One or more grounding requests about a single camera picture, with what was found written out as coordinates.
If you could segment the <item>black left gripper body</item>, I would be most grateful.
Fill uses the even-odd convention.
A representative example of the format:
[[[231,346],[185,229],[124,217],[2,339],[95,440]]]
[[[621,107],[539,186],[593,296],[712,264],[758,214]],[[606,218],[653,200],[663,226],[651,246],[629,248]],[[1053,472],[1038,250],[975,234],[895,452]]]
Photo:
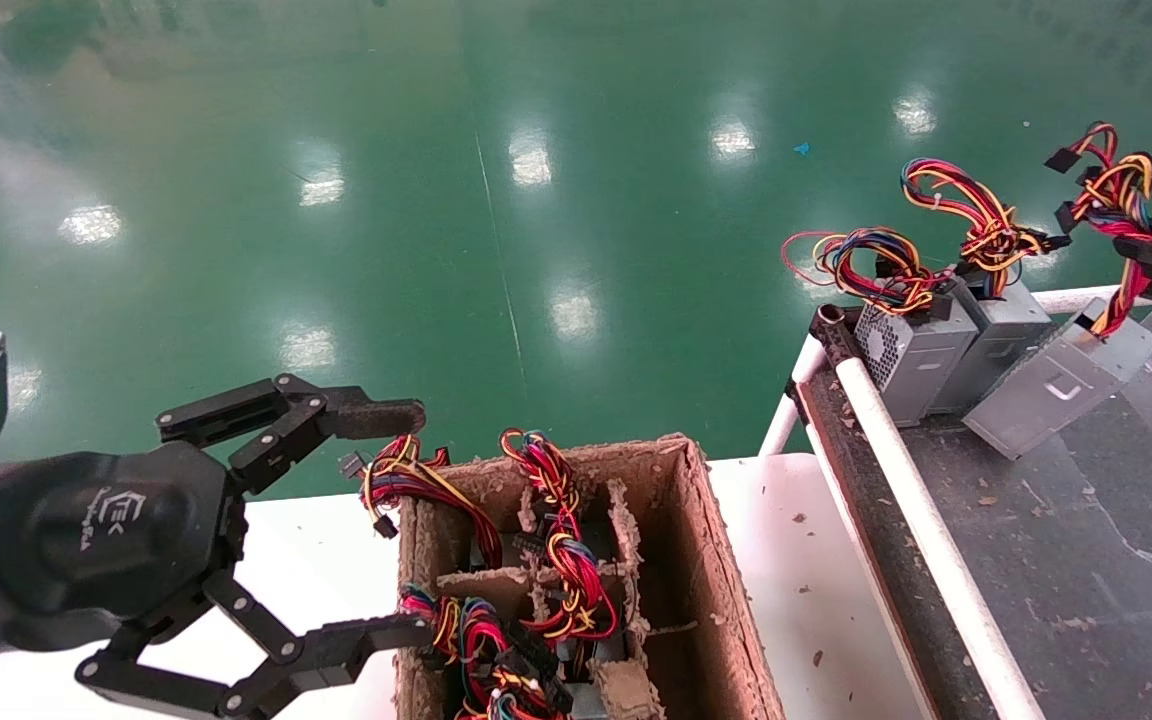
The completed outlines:
[[[227,471],[185,442],[0,464],[0,653],[109,639],[233,571],[247,520]]]

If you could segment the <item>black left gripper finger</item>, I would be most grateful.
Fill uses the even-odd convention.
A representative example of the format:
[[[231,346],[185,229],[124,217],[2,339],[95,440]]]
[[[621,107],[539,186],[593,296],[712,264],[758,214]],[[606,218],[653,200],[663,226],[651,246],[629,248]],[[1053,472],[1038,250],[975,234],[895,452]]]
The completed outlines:
[[[182,632],[210,609],[238,626],[264,652],[251,674],[229,685],[141,662],[166,635]],[[397,612],[296,635],[234,579],[217,571],[188,585],[160,609],[119,626],[74,679],[106,702],[183,719],[274,719],[302,694],[355,684],[376,653],[426,646],[429,621]]]
[[[328,439],[394,438],[425,424],[416,397],[374,400],[358,386],[324,388],[293,374],[172,407],[156,420],[164,444],[207,448],[251,435],[228,460],[227,483],[237,495],[260,495]]]

